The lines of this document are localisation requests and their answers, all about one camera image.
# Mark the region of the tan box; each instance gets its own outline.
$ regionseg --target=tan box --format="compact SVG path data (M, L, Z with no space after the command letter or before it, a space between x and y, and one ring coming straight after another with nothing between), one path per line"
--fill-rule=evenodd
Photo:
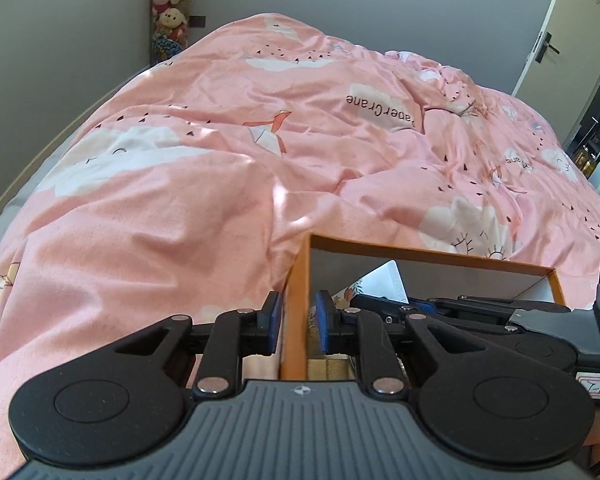
M395 260L407 294L414 298L483 296L564 304L555 270L476 256L401 249L311 234L289 272L283 293L280 379L308 377L309 307L319 290L343 290L389 260ZM311 379L330 377L329 366L312 360Z

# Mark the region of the door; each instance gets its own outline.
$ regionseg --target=door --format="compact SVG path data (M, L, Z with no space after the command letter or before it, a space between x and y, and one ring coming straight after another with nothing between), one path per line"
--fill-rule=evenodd
M600 83L600 0L552 0L513 95L565 143Z

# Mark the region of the pink duvet cover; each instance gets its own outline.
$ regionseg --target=pink duvet cover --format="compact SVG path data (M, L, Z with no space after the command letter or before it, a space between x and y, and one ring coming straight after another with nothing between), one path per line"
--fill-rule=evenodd
M0 245L0 478L31 376L280 289L308 231L556 267L591 305L600 198L548 124L409 53L285 16L220 28L85 123ZM272 378L275 359L246 372Z

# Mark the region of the gray wall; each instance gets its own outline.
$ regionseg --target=gray wall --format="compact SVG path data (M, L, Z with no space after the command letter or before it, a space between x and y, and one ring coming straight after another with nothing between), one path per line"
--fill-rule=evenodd
M0 0L0 195L50 140L149 63L150 0Z
M192 0L199 39L258 12L280 12L380 52L411 50L511 92L551 0Z

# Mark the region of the baseboard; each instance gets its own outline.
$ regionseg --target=baseboard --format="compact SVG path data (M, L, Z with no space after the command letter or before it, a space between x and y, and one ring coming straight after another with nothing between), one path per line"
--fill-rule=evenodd
M137 75L141 74L149 67L146 66L142 70L135 73L129 79L127 79L122 84L116 86L110 92L107 92L100 99L94 102L89 108L83 111L79 116L77 116L67 127L62 130L59 134L57 134L48 145L46 145L40 153L38 153L33 160L27 164L27 166L20 172L20 174L15 178L15 180L9 185L9 187L4 191L4 193L0 197L0 213L4 210L4 207L7 205L7 202L11 200L13 197L17 195L20 188L24 186L27 181L33 176L34 173L38 170L38 168L42 165L42 163L51 155L57 148L62 144L67 137L69 137L75 130L77 130L81 124L86 121L91 114L94 113L100 106L102 106L107 100L111 99L111 97L120 90L125 84L135 78Z

